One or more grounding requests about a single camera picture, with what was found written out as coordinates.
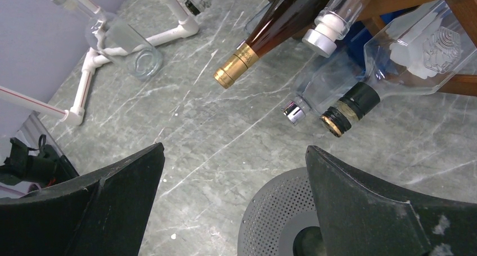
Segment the wooden rack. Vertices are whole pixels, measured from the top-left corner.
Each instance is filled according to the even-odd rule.
[[[412,8],[431,1],[434,0],[371,0],[369,5],[360,14],[358,20],[364,23],[372,35],[375,35],[385,26],[380,15]],[[445,1],[466,30],[470,39],[477,46],[477,0]],[[294,37],[302,37],[309,28],[311,26],[303,29]],[[455,75],[439,92],[477,96],[477,75]]]

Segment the black bottle cap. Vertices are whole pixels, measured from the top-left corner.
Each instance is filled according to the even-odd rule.
[[[329,107],[320,118],[322,124],[336,137],[341,137],[351,128],[351,123],[346,116],[335,107]]]
[[[358,120],[361,120],[381,102],[381,99],[372,87],[364,82],[358,82],[339,101],[348,105],[356,113]]]
[[[356,118],[361,120],[381,99],[369,85],[358,82],[339,101],[347,105],[356,114]],[[346,131],[351,129],[351,123],[348,118],[335,107],[329,107],[321,115],[321,120],[323,125],[336,137],[341,137]]]
[[[192,4],[190,0],[186,1],[186,7],[194,16],[197,16],[200,14],[200,11]]]

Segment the marble floor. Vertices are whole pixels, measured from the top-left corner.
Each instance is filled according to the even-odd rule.
[[[236,255],[249,201],[276,175],[304,167],[308,145],[406,188],[477,203],[475,97],[388,98],[335,138],[315,116],[293,127],[280,111],[300,70],[316,58],[298,41],[271,51],[228,90],[216,83],[213,73],[264,5],[215,0],[196,18],[197,35],[158,47],[165,60],[156,77],[139,82],[107,64],[93,79],[81,126],[42,116],[81,174],[164,144],[166,164],[140,255]],[[145,37],[177,25],[157,0],[126,0],[120,15]],[[51,104],[71,107],[79,69]]]

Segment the gray perforated disc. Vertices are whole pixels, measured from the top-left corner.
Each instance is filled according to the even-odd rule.
[[[280,174],[255,194],[245,210],[238,256],[293,256],[295,237],[311,226],[319,224],[307,169]]]

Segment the white plastic cap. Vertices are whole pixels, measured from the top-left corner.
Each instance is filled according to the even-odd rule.
[[[314,29],[309,29],[301,41],[326,58],[330,57],[336,50],[334,41]]]

